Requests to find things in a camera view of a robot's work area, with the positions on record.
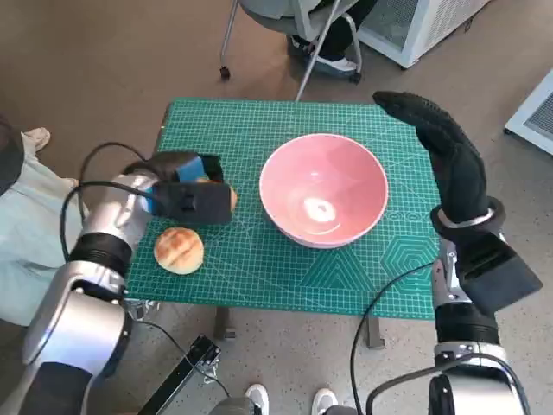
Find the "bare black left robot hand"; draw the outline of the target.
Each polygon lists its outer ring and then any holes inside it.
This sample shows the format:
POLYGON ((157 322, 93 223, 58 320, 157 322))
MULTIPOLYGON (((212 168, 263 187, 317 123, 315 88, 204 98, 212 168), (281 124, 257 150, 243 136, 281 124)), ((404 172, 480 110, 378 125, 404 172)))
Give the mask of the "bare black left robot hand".
POLYGON ((195 182, 201 178, 215 182, 225 180, 220 156, 190 150, 159 151, 151 158, 136 161, 123 170, 124 175, 139 172, 151 173, 159 180, 169 182, 195 182))

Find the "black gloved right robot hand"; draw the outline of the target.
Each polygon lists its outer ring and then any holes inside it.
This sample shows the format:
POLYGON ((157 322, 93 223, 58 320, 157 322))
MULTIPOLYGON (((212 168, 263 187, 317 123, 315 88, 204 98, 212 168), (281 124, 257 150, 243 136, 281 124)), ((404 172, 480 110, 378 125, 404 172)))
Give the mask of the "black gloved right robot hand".
POLYGON ((445 216, 459 224, 486 215, 484 163, 453 117, 414 93, 377 91, 373 100, 388 115, 415 128, 419 142, 429 153, 445 216))

